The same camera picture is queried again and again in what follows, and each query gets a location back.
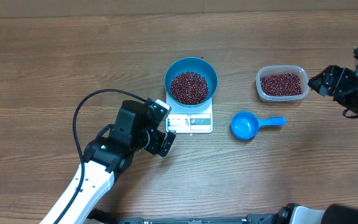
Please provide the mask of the blue plastic measuring scoop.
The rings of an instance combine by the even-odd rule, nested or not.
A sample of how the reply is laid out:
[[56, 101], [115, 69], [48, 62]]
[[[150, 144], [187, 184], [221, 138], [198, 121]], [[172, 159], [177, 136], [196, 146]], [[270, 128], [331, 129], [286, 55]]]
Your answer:
[[234, 115], [231, 121], [231, 133], [239, 140], [251, 140], [265, 126], [284, 126], [287, 120], [284, 117], [259, 119], [251, 112], [241, 111]]

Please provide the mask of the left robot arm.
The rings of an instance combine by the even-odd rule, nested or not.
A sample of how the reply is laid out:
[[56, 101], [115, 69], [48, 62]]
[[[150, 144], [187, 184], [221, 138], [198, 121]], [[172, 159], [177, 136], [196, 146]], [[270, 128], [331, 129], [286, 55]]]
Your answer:
[[175, 139], [157, 128], [171, 112], [161, 100], [125, 100], [114, 124], [105, 126], [85, 148], [83, 163], [42, 223], [84, 223], [141, 149], [165, 157]]

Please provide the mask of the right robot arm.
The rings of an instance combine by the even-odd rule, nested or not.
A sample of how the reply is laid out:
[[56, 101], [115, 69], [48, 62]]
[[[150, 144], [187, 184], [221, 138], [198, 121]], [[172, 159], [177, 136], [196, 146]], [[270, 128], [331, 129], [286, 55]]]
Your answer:
[[[353, 57], [358, 61], [358, 47]], [[310, 78], [308, 86], [321, 96], [331, 96], [345, 107], [343, 117], [358, 119], [358, 63], [356, 68], [342, 68], [337, 65], [326, 67], [320, 74]], [[289, 203], [279, 212], [270, 215], [263, 223], [358, 223], [358, 208], [332, 204], [325, 210], [313, 210], [295, 203]]]

